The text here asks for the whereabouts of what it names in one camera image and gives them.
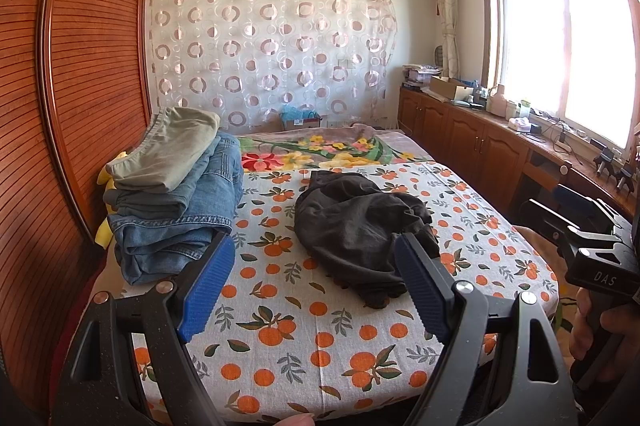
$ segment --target black handle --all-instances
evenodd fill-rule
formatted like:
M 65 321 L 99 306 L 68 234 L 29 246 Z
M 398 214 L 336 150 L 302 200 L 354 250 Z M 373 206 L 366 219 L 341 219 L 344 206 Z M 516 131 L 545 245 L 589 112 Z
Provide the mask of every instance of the black handle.
M 615 355 L 622 337 L 619 334 L 612 334 L 600 326 L 600 315 L 614 307 L 614 298 L 609 295 L 596 292 L 589 293 L 592 308 L 587 316 L 587 323 L 593 329 L 593 344 L 588 350 L 584 359 L 574 361 L 571 366 L 571 379 L 580 390 L 587 390 L 596 380 L 596 377 L 607 364 L 609 359 Z

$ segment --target window pane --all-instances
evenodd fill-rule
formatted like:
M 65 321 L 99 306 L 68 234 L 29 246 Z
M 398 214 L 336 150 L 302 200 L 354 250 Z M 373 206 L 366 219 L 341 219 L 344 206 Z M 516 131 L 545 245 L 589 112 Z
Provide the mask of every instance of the window pane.
M 555 114 L 564 79 L 564 0 L 506 0 L 505 96 Z
M 572 61 L 566 117 L 626 147 L 636 88 L 628 0 L 569 0 Z

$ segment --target wooden wardrobe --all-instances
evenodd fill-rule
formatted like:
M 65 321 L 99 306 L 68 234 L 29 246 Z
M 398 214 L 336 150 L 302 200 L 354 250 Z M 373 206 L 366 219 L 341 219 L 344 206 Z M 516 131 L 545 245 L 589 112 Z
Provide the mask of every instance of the wooden wardrobe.
M 0 370 L 40 416 L 104 258 L 98 172 L 149 119 L 143 3 L 0 0 Z

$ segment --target bed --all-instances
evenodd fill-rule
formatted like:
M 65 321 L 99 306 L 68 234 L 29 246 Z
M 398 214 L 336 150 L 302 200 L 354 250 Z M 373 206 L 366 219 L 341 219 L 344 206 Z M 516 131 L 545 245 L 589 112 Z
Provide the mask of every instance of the bed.
M 329 277 L 293 232 L 296 197 L 311 171 L 356 171 L 383 191 L 424 200 L 441 261 L 484 293 L 529 290 L 548 315 L 558 303 L 550 267 L 518 232 L 453 171 L 398 132 L 355 125 L 240 138 L 244 196 L 232 236 L 237 257 L 206 330 L 188 345 L 205 389 L 225 420 L 275 422 L 311 412 L 316 420 L 369 411 L 418 395 L 442 350 L 409 297 L 382 310 Z M 113 252 L 94 292 L 128 297 Z M 491 359 L 486 336 L 481 363 Z M 168 415 L 143 336 L 136 360 L 154 418 Z

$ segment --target crumpled black clothing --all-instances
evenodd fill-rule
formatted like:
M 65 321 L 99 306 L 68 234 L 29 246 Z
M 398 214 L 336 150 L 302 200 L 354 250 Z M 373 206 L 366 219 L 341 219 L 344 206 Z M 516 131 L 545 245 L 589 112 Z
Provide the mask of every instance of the crumpled black clothing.
M 374 309 L 406 292 L 393 242 L 412 232 L 424 250 L 438 253 L 424 203 L 407 193 L 383 193 L 359 173 L 313 171 L 296 200 L 294 229 L 309 254 Z

